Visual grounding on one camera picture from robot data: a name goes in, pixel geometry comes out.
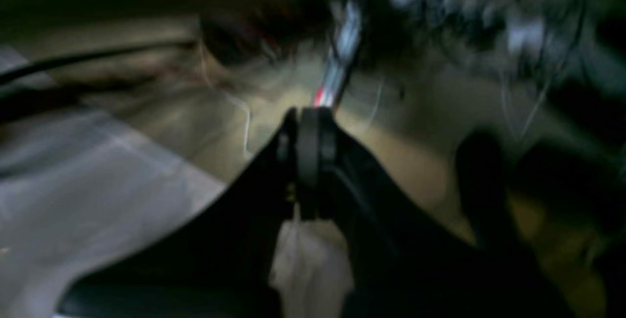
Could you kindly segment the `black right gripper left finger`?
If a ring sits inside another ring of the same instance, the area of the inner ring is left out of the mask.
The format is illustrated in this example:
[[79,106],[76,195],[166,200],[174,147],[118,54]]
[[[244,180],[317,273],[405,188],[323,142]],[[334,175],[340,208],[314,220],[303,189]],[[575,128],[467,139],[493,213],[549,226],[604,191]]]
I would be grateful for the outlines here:
[[285,220],[314,219],[319,111],[291,108],[213,204],[172,233],[79,278],[67,318],[281,318],[269,284]]

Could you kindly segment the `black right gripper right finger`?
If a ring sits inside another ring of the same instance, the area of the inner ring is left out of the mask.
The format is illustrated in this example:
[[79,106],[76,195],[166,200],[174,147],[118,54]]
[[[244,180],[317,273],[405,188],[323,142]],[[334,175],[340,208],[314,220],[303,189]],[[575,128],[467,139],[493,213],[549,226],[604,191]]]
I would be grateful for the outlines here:
[[573,318],[521,239],[507,205],[501,145],[488,130],[455,153],[476,245],[418,207],[378,160],[319,112],[320,213],[347,240],[355,280],[344,313],[375,318]]

